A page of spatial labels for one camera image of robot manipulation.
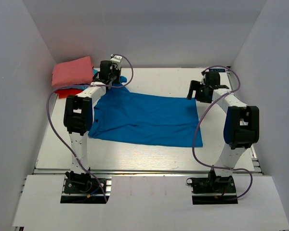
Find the blue t shirt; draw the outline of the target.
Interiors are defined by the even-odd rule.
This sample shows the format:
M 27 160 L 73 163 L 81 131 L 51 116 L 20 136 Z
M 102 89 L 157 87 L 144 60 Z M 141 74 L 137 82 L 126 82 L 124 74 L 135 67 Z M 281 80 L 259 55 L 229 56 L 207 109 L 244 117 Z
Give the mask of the blue t shirt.
M 143 145 L 202 147 L 197 105 L 185 98 L 130 92 L 122 84 L 110 89 L 93 108 L 88 136 L 93 139 Z

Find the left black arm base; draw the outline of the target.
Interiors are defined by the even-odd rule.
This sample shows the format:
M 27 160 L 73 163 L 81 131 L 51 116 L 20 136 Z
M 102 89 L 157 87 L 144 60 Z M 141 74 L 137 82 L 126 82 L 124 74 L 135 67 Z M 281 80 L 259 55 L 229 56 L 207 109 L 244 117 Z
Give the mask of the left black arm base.
M 103 186 L 104 192 L 106 195 L 111 192 L 111 179 L 99 178 L 101 185 Z M 71 181 L 70 179 L 65 179 L 63 193 L 68 195 L 73 194 L 91 194 L 97 190 L 94 195 L 103 195 L 102 190 L 100 189 L 99 183 L 96 179 L 91 179 L 90 182 L 81 184 Z

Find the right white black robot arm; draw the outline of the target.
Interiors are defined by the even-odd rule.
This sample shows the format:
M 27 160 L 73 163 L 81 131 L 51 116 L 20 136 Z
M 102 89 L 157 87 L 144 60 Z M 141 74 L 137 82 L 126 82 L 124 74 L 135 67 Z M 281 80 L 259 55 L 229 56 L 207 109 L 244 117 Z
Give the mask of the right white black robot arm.
M 224 178 L 230 177 L 245 152 L 259 140 L 259 108 L 239 100 L 234 91 L 221 84 L 218 72 L 202 71 L 202 80 L 190 82 L 187 99 L 208 103 L 209 109 L 218 105 L 225 113 L 223 139 L 225 145 L 217 162 L 211 166 L 215 175 L 208 179 L 208 187 L 219 192 L 225 187 Z

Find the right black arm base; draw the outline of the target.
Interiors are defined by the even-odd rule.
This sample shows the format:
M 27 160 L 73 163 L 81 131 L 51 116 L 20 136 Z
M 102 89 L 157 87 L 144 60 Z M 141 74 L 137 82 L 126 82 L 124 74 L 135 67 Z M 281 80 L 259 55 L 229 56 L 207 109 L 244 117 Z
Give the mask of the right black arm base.
M 194 194 L 236 193 L 236 187 L 232 177 L 218 177 L 215 180 L 209 178 L 188 178 L 186 183 L 192 187 L 192 193 Z

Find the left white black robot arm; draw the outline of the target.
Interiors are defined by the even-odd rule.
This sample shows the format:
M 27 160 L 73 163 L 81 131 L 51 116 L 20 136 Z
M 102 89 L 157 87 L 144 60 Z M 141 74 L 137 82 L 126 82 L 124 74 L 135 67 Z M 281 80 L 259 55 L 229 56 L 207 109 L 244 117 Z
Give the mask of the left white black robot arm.
M 93 124 L 93 105 L 115 83 L 119 83 L 122 56 L 113 55 L 110 60 L 100 62 L 100 71 L 94 74 L 90 86 L 77 95 L 66 99 L 64 126 L 70 138 L 72 165 L 66 173 L 81 192 L 92 187 L 90 166 L 87 158 L 88 132 Z

